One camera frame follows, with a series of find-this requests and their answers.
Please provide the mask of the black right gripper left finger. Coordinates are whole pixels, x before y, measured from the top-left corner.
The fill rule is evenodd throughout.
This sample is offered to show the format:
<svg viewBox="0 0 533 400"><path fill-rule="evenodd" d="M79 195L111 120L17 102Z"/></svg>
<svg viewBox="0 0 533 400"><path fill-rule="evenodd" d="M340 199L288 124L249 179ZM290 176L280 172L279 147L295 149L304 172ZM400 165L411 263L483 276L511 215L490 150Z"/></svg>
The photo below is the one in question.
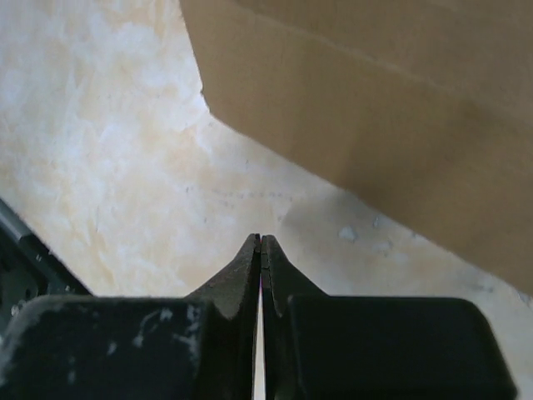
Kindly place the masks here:
<svg viewBox="0 0 533 400"><path fill-rule="evenodd" d="M260 247L185 297L37 297L7 326L2 398L252 398Z"/></svg>

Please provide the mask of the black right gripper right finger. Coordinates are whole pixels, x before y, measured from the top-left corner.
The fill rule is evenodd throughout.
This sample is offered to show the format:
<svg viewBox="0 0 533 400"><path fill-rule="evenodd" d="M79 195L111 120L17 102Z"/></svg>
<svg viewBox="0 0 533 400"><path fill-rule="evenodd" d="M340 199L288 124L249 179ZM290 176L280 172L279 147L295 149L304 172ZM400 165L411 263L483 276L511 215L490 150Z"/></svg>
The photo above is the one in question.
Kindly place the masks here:
<svg viewBox="0 0 533 400"><path fill-rule="evenodd" d="M262 239L269 399L514 399L491 325L454 297L332 296Z"/></svg>

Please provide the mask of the brown cardboard box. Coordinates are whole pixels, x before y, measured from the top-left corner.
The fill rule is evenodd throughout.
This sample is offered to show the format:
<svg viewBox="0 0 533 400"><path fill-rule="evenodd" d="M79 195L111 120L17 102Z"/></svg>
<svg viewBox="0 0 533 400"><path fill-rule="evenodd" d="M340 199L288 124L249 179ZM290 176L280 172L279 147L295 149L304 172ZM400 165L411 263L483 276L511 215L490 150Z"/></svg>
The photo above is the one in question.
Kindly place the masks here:
<svg viewBox="0 0 533 400"><path fill-rule="evenodd" d="M181 7L213 116L531 292L531 2Z"/></svg>

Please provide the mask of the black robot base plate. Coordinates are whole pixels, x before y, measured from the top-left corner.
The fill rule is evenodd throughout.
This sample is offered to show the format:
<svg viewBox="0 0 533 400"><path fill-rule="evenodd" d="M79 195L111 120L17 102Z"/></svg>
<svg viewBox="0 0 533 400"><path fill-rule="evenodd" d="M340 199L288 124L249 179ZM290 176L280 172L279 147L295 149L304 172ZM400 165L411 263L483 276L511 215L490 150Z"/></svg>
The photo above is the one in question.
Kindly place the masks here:
<svg viewBox="0 0 533 400"><path fill-rule="evenodd" d="M90 293L29 226L1 202L1 332L36 297Z"/></svg>

